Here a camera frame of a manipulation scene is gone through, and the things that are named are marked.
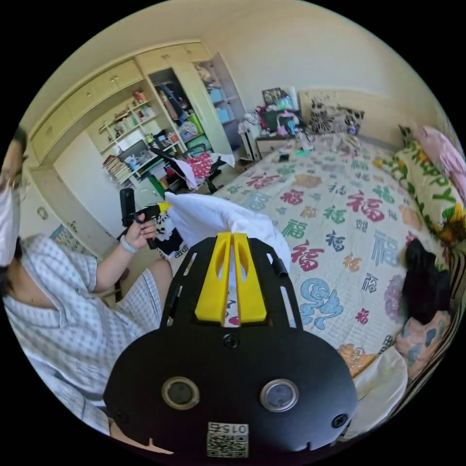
bed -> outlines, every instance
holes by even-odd
[[[449,267],[448,246],[429,232],[406,190],[373,161],[389,158],[401,147],[398,124],[435,125],[445,133],[449,125],[444,116],[439,124],[438,114],[428,119],[388,99],[353,91],[301,92],[304,119],[316,96],[366,109],[359,136],[317,136],[315,150],[309,152],[291,144],[288,161],[280,162],[274,152],[215,195],[268,215],[282,232],[291,252],[290,278],[304,329],[336,348],[356,377],[393,345],[407,319],[400,298],[409,241],[417,237],[436,255],[439,269]],[[175,270],[186,251],[172,260]],[[226,325],[238,325],[234,289]],[[435,357],[408,387],[398,409],[440,359]]]

hand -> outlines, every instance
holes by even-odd
[[[138,219],[143,221],[144,216],[145,214],[141,214]],[[155,238],[155,229],[155,220],[149,220],[144,223],[137,223],[134,221],[125,234],[126,241],[133,248],[140,249],[147,244],[148,239]]]

bracelet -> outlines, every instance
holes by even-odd
[[[124,247],[124,249],[126,249],[126,251],[130,252],[131,254],[136,254],[138,252],[138,249],[134,248],[126,241],[124,235],[120,238],[120,244]]]

sticker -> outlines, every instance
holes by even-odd
[[[216,458],[247,458],[249,455],[249,425],[209,422],[207,456]]]

pink pillow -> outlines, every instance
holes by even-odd
[[[450,316],[445,311],[437,311],[427,325],[422,325],[413,317],[404,324],[395,341],[395,348],[406,361],[410,382],[429,363],[449,326]]]
[[[466,204],[466,162],[448,138],[430,126],[422,126],[413,133],[431,162],[445,173],[456,186]]]

